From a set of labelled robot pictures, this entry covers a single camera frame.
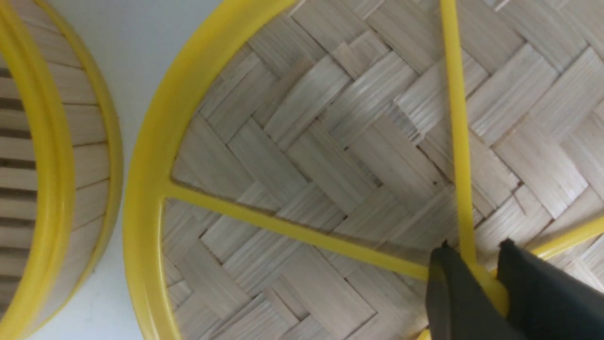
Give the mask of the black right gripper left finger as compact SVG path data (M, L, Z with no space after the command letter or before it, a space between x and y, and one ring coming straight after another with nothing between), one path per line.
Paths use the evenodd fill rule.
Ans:
M496 310L460 254L444 242L432 250L426 294L433 340L524 340Z

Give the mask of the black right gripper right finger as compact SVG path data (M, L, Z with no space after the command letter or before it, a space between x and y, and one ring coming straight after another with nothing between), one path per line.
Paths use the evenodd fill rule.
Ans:
M515 245L500 244L497 279L508 292L507 322L518 340L601 340L602 292Z

